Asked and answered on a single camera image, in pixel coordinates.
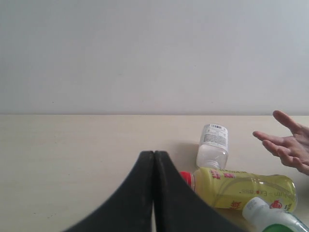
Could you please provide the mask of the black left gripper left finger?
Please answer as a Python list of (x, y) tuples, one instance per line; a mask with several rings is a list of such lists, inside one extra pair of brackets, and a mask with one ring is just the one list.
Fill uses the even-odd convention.
[(154, 152), (142, 151), (120, 187), (67, 232), (150, 232)]

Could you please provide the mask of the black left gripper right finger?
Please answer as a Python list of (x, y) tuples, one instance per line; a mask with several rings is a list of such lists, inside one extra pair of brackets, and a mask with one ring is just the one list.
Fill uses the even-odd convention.
[(154, 217), (158, 232), (240, 232), (198, 197), (166, 151), (154, 153)]

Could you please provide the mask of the open human hand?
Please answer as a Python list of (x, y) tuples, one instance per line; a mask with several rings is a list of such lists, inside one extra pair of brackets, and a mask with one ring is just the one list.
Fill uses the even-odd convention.
[(291, 136), (278, 137), (261, 131), (254, 131), (253, 136), (262, 142), (264, 148), (273, 156), (280, 158), (287, 167), (309, 174), (309, 128), (295, 122), (286, 113), (275, 110), (273, 117), (288, 128)]

